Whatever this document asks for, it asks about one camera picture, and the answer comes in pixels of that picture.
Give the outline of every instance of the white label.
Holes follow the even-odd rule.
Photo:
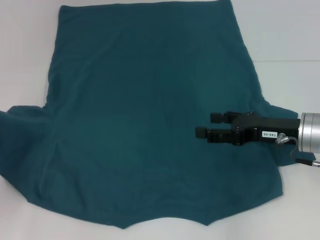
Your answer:
[[[262,137],[276,139],[278,137],[278,133],[276,131],[262,131]]]

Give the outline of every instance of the silver cylinder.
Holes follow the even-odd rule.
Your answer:
[[[320,114],[302,113],[298,147],[300,152],[320,153]]]

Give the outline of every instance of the teal shirt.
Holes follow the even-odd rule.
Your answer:
[[[264,100],[229,0],[62,6],[48,81],[45,107],[0,112],[0,174],[35,205],[209,225],[283,193],[291,147],[195,138],[211,112],[297,117]]]

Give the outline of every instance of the white background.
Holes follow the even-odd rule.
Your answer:
[[[133,1],[0,0],[0,110],[44,105],[61,5],[117,2]],[[265,98],[300,114],[320,113],[320,1],[232,3]],[[161,218],[126,230],[34,206],[0,177],[0,240],[320,239],[320,170],[296,164],[280,171],[284,196],[263,206],[208,227],[185,219]]]

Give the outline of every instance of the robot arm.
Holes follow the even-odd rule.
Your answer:
[[[211,123],[231,124],[231,130],[196,127],[195,136],[208,143],[247,142],[296,144],[300,152],[320,153],[320,114],[303,113],[301,119],[270,118],[249,113],[211,113]],[[296,158],[297,163],[320,167],[320,162]]]

